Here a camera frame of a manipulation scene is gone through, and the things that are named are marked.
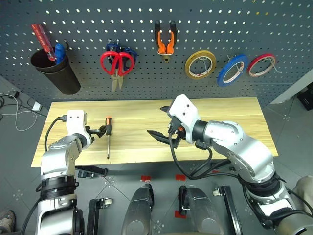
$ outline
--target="tape roll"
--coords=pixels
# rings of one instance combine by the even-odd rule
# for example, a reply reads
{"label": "tape roll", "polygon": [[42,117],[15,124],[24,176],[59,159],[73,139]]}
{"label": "tape roll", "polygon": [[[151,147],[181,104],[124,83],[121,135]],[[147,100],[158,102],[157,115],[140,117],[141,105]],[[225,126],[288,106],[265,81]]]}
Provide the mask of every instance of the tape roll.
{"label": "tape roll", "polygon": [[[240,63],[239,71],[237,71],[235,75],[232,76],[231,78],[225,79],[228,72],[238,63]],[[248,57],[244,54],[236,55],[224,66],[224,68],[222,68],[217,78],[218,85],[220,87],[226,87],[231,85],[233,82],[238,80],[238,78],[243,74],[243,71],[246,70],[247,67],[248,67]]]}
{"label": "tape roll", "polygon": [[[253,68],[253,66],[255,66],[258,62],[260,62],[261,60],[264,60],[264,59],[271,59],[272,60],[272,63],[263,71],[261,72],[256,72],[256,73],[252,73],[251,70]],[[259,77],[259,76],[262,76],[264,75],[265,73],[269,72],[273,67],[274,67],[274,64],[276,62],[276,58],[275,56],[272,54],[272,53],[265,53],[263,55],[260,55],[258,57],[256,57],[254,60],[252,60],[252,62],[249,64],[249,67],[248,67],[248,73],[251,77]]]}
{"label": "tape roll", "polygon": [[[206,69],[206,71],[196,74],[190,71],[192,63],[194,63],[196,60],[199,60],[201,58],[206,58],[208,59],[211,64],[209,68]],[[216,67],[216,58],[215,55],[208,50],[200,50],[195,53],[193,53],[191,56],[188,57],[185,63],[185,73],[187,77],[194,79],[194,80],[200,80],[203,79],[207,76],[209,76],[215,69]]]}

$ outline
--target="blue scissors handle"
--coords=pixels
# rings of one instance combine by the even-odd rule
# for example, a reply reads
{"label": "blue scissors handle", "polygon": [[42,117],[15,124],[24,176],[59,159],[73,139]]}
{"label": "blue scissors handle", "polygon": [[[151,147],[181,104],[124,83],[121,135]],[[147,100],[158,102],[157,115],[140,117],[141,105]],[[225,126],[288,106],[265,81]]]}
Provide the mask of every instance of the blue scissors handle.
{"label": "blue scissors handle", "polygon": [[[119,44],[117,43],[108,43],[106,45],[106,51],[115,51],[117,53],[120,53],[121,52],[121,47],[119,46]],[[111,57],[108,57],[108,60],[109,60],[109,63],[112,64],[113,61],[112,61],[112,58]]]}
{"label": "blue scissors handle", "polygon": [[[131,55],[134,58],[134,65],[135,65],[136,59],[137,59],[137,53],[129,47],[123,47],[122,51],[128,53],[129,55]],[[123,58],[124,71],[129,70],[129,67],[126,65],[128,60],[129,59],[127,57]]]}

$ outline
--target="yellow tape roll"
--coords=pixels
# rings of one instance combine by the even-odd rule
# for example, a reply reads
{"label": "yellow tape roll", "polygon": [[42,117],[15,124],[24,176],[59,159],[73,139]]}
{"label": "yellow tape roll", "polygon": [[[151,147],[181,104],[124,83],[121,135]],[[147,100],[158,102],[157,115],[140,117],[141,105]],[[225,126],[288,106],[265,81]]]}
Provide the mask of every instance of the yellow tape roll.
{"label": "yellow tape roll", "polygon": [[[203,58],[203,59],[207,58],[207,59],[209,59],[211,64],[210,64],[210,67],[207,68],[207,70],[205,72],[199,73],[199,74],[195,74],[195,73],[190,71],[190,67],[191,67],[191,64],[193,62],[195,62],[196,60],[199,60],[200,58]],[[200,51],[197,51],[197,52],[193,53],[186,60],[186,63],[185,63],[185,73],[191,79],[200,80],[200,79],[203,79],[203,78],[209,76],[214,71],[215,66],[216,66],[215,55],[213,53],[209,52],[208,50],[200,50]]]}

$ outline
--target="shoe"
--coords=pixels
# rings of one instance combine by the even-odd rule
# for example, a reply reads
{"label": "shoe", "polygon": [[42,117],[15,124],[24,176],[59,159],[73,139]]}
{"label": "shoe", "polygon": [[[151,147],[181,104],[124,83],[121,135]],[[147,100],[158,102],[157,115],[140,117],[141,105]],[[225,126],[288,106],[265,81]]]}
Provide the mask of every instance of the shoe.
{"label": "shoe", "polygon": [[13,211],[3,211],[0,213],[0,230],[5,233],[14,231],[15,215]]}

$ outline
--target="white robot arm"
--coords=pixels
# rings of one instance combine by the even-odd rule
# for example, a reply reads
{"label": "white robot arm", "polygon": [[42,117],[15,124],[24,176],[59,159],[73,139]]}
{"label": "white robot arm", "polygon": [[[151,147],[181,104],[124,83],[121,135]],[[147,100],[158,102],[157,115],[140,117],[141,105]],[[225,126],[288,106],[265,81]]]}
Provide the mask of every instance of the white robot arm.
{"label": "white robot arm", "polygon": [[49,146],[41,163],[41,200],[38,203],[36,235],[84,234],[82,210],[76,208],[75,160],[83,149],[105,134],[105,126],[90,130],[84,110],[68,110],[68,135]]}
{"label": "white robot arm", "polygon": [[[174,153],[180,138],[185,138],[190,144],[196,142],[196,147],[201,149],[212,147],[226,156],[238,172],[246,200],[263,227],[274,227],[281,235],[312,234],[313,218],[296,209],[284,183],[275,173],[273,156],[263,143],[245,134],[232,121],[202,121],[197,108],[184,94],[177,96],[169,107],[162,107],[161,110],[166,111],[171,118],[168,140],[161,133],[148,132],[158,141],[170,145],[180,170],[182,168]],[[171,138],[173,134],[178,134],[175,145]]]}

